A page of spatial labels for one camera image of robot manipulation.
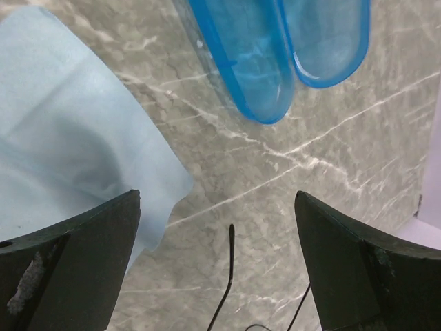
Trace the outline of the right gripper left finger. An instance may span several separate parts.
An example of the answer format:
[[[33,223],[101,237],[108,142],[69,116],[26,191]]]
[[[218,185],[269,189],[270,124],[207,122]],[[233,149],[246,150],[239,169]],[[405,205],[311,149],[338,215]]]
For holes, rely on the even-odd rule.
[[[134,247],[140,193],[1,242],[2,330],[106,330]]]

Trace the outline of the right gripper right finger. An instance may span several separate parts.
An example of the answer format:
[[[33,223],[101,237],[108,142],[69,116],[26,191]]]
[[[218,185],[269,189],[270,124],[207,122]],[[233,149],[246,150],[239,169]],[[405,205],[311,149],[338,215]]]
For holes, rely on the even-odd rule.
[[[323,330],[439,330],[440,251],[299,191],[294,209]]]

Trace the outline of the blue translucent glasses case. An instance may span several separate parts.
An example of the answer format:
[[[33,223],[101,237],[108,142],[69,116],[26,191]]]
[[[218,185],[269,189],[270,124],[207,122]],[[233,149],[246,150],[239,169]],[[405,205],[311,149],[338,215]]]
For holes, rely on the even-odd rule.
[[[238,111],[280,121],[295,82],[316,89],[349,78],[369,48],[369,1],[176,1],[202,60],[211,59]]]

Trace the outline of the light blue cleaning cloth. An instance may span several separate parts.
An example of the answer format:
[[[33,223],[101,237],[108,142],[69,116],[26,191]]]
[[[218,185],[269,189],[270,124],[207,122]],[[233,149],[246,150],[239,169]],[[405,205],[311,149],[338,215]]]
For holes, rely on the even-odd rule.
[[[1,239],[138,190],[132,258],[159,246],[192,177],[117,76],[48,10],[1,21]]]

